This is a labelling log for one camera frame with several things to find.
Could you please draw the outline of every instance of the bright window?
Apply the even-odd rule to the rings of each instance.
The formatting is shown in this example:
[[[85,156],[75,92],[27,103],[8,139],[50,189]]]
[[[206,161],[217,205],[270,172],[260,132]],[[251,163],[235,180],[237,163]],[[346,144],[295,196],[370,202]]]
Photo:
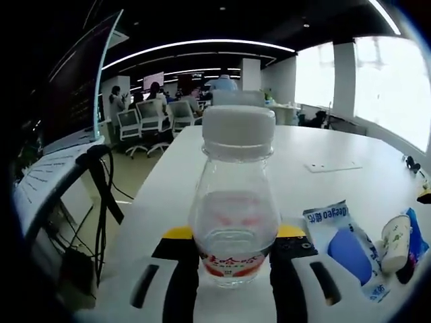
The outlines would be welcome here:
[[[296,57],[295,102],[332,107],[335,68],[332,42],[307,48]]]
[[[423,56],[410,40],[356,39],[355,116],[375,122],[426,151],[431,87]]]

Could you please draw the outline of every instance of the clear plastic bottle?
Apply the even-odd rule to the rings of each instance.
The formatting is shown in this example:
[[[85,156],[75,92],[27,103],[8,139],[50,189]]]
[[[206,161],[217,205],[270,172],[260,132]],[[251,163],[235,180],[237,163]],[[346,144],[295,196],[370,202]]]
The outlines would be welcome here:
[[[252,281],[277,235],[280,216],[265,174],[274,128],[274,113],[265,108],[205,111],[208,160],[189,223],[203,265],[219,286]]]

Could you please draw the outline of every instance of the white office chair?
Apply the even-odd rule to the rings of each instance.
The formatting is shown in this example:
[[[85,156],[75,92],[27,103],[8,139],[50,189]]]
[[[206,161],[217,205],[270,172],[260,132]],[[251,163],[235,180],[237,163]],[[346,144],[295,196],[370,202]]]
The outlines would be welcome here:
[[[265,94],[262,91],[225,91],[215,89],[212,91],[212,105],[225,106],[260,106],[265,107]]]
[[[119,123],[120,123],[121,141],[124,141],[124,139],[131,138],[131,137],[141,138],[139,117],[135,109],[119,112],[117,113],[117,118],[119,119]],[[145,152],[148,151],[148,149],[142,145],[134,145],[128,148],[128,150],[126,150],[126,154],[130,152],[130,157],[133,159],[133,155],[135,154],[135,151],[137,149],[142,149]]]
[[[194,126],[202,117],[193,115],[190,104],[187,101],[169,103],[169,114],[172,119],[172,135],[176,137],[185,127]]]
[[[170,124],[164,126],[163,122],[168,118],[163,113],[163,101],[161,99],[154,99],[143,101],[136,104],[138,109],[140,120],[140,131],[141,135],[146,131],[157,131],[158,133],[163,133],[170,129]],[[163,150],[163,147],[169,147],[169,143],[162,142],[152,145],[150,150],[148,150],[147,155],[152,153],[157,149]]]

